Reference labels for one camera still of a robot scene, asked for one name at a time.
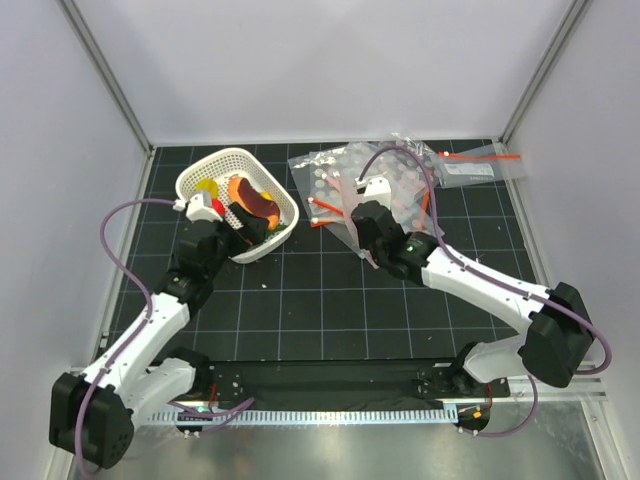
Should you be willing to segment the orange maroon toy steak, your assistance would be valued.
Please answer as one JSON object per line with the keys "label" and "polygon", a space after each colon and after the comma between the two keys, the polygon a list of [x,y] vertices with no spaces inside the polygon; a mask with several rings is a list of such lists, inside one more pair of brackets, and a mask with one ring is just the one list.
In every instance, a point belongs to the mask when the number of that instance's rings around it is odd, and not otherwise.
{"label": "orange maroon toy steak", "polygon": [[228,182],[228,196],[232,203],[237,203],[256,217],[266,219],[269,231],[273,231],[278,226],[280,221],[279,206],[274,200],[265,198],[247,178],[232,177]]}

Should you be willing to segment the pink zipper clear bag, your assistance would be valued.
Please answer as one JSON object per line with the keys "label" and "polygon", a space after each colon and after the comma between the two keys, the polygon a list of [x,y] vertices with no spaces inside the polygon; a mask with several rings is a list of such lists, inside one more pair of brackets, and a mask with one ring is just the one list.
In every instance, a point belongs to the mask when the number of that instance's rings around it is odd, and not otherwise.
{"label": "pink zipper clear bag", "polygon": [[339,210],[342,212],[342,219],[330,227],[331,232],[335,233],[361,260],[376,269],[371,254],[360,247],[355,224],[351,219],[351,214],[361,199],[361,195],[357,192],[358,181],[349,175],[342,176],[336,169],[324,172],[322,179],[337,192],[338,197],[335,198],[335,201],[339,202]]}

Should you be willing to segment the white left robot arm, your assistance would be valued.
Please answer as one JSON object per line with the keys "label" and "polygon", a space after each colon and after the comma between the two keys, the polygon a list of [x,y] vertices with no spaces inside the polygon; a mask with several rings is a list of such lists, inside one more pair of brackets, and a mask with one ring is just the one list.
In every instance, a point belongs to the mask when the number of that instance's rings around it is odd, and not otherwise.
{"label": "white left robot arm", "polygon": [[97,469],[117,464],[141,421],[163,404],[182,394],[200,400],[211,390],[207,358],[185,349],[154,371],[146,369],[204,306],[226,260],[247,244],[202,196],[171,206],[185,214],[186,236],[157,288],[141,290],[145,307],[98,360],[53,384],[49,441],[74,455],[85,478],[93,474],[89,464]]}

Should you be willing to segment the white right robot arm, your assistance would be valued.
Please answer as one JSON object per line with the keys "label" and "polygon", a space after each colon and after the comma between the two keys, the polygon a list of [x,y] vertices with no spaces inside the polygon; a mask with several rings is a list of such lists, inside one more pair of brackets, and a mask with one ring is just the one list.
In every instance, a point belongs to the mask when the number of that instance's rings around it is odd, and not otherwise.
{"label": "white right robot arm", "polygon": [[480,265],[422,232],[406,233],[391,211],[367,201],[351,213],[358,245],[400,280],[453,295],[501,319],[515,335],[470,342],[432,379],[440,392],[475,395],[501,378],[530,375],[567,387],[594,341],[579,292],[560,283],[549,289]]}

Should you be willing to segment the orange zipper clear bag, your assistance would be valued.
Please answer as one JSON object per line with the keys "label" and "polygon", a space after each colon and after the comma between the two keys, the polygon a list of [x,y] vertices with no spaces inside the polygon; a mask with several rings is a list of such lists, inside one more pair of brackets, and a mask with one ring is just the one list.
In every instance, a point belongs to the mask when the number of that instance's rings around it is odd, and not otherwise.
{"label": "orange zipper clear bag", "polygon": [[[408,201],[394,199],[391,203],[391,212],[405,232],[422,231],[434,236],[434,224],[428,214],[429,205],[430,200],[427,195],[422,195],[418,199],[410,198]],[[347,228],[346,219],[339,206],[308,197],[306,207],[311,214],[312,227],[324,227],[348,248],[360,253],[357,238],[353,237]]]}

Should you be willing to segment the pink dotted zip bag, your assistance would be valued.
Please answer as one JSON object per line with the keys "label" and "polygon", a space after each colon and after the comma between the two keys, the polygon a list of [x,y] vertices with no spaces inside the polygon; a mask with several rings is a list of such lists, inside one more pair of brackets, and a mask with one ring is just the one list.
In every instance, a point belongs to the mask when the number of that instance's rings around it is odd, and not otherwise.
{"label": "pink dotted zip bag", "polygon": [[314,227],[335,227],[345,237],[348,215],[366,201],[390,209],[406,231],[433,234],[430,190],[419,161],[400,142],[351,142],[311,155],[310,192],[304,196]]}

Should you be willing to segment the far labelled orange zip bag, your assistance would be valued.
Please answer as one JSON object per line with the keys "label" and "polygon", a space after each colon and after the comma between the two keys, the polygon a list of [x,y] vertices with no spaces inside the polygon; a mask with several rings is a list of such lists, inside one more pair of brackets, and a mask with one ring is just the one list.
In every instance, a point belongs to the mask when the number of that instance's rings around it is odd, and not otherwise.
{"label": "far labelled orange zip bag", "polygon": [[442,188],[517,180],[527,175],[521,156],[509,153],[501,142],[462,153],[430,153],[428,158]]}

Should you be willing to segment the green toy chili pepper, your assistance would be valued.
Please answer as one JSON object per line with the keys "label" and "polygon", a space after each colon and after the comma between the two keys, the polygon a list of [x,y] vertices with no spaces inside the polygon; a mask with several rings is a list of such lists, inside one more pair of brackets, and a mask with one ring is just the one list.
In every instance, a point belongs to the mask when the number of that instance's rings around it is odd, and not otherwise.
{"label": "green toy chili pepper", "polygon": [[269,238],[273,235],[276,235],[284,230],[286,230],[288,228],[288,225],[286,224],[278,224],[273,230],[268,230],[266,233],[266,237]]}

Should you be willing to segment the red toy strawberry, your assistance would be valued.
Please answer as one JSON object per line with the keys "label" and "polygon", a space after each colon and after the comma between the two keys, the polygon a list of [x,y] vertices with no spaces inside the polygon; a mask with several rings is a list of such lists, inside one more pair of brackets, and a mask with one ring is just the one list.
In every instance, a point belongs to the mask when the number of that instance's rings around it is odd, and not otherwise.
{"label": "red toy strawberry", "polygon": [[212,208],[221,216],[225,215],[225,206],[223,205],[223,203],[218,200],[218,199],[213,199],[212,200]]}

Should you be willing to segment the white perforated plastic basket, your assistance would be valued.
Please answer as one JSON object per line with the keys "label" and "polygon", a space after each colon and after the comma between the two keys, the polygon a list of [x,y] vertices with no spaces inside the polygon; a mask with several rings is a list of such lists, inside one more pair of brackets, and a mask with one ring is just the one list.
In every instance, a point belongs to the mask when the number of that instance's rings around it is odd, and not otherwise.
{"label": "white perforated plastic basket", "polygon": [[175,182],[193,220],[222,220],[245,241],[232,260],[253,263],[281,246],[300,212],[284,187],[245,149],[226,148],[186,167]]}

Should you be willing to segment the yellow toy lemon slice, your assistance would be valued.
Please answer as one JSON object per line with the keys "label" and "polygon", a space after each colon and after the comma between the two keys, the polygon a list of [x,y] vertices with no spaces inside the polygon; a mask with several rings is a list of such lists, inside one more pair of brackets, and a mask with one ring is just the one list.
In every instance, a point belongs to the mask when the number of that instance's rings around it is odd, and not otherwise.
{"label": "yellow toy lemon slice", "polygon": [[219,186],[214,179],[204,178],[196,184],[195,191],[207,192],[212,198],[217,198],[219,195]]}

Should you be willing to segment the black cutting mat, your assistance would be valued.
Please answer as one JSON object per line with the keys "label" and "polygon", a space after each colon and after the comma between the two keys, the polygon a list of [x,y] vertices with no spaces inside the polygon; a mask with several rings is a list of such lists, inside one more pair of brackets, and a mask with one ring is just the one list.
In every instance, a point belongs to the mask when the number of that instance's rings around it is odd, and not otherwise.
{"label": "black cutting mat", "polygon": [[[514,334],[499,319],[439,291],[372,268],[324,227],[311,227],[287,160],[338,146],[237,145],[254,154],[300,209],[290,238],[248,265],[226,263],[195,319],[161,355],[185,347],[212,360],[338,360],[453,357],[467,343]],[[226,146],[157,148],[144,197],[170,199],[178,174]],[[445,240],[468,257],[510,276],[537,281],[503,182],[436,190]],[[140,207],[127,266],[148,287],[169,266],[180,228],[176,212]],[[99,350],[124,332],[145,305],[127,278],[103,328]]]}

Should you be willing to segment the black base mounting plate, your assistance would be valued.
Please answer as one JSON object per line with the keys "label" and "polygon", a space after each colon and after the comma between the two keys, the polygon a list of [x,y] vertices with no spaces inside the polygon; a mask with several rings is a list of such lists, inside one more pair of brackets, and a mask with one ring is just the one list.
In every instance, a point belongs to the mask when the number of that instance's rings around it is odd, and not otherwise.
{"label": "black base mounting plate", "polygon": [[439,408],[446,400],[481,403],[509,396],[506,380],[485,385],[447,359],[211,362],[180,400],[208,400],[222,408],[253,398],[261,411],[408,411]]}

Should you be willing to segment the left aluminium frame post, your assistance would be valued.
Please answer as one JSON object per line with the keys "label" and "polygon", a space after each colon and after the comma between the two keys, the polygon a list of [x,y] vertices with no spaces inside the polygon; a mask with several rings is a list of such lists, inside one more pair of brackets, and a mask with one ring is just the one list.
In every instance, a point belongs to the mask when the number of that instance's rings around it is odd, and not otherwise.
{"label": "left aluminium frame post", "polygon": [[143,151],[149,155],[153,150],[152,143],[144,132],[141,123],[134,113],[130,102],[126,98],[119,81],[117,80],[106,56],[102,52],[102,49],[91,31],[89,24],[79,9],[77,2],[73,0],[57,0],[56,4],[59,6],[63,15],[69,22],[74,34],[87,53],[91,64],[94,66],[98,76],[102,80],[109,95],[123,116],[127,126],[139,145],[142,147]]}

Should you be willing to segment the aluminium frame post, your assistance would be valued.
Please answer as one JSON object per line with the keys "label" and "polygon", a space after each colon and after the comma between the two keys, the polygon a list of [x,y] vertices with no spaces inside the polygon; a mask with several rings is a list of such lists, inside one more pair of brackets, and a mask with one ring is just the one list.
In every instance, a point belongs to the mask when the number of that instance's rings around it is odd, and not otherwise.
{"label": "aluminium frame post", "polygon": [[98,76],[102,80],[109,95],[123,116],[127,126],[139,145],[142,147],[143,151],[149,155],[153,150],[152,143],[144,132],[141,123],[134,113],[130,102],[126,98],[119,81],[117,80],[106,56],[102,52],[102,49],[91,31],[89,24],[79,9],[77,2],[73,0],[57,0],[56,4],[59,6],[63,15],[69,22],[74,34],[87,53],[91,64],[94,66]]}
{"label": "aluminium frame post", "polygon": [[593,2],[591,0],[573,0],[555,30],[527,86],[520,96],[499,140],[507,145],[516,134],[519,126],[532,107],[544,84],[560,60],[573,34],[580,25]]}

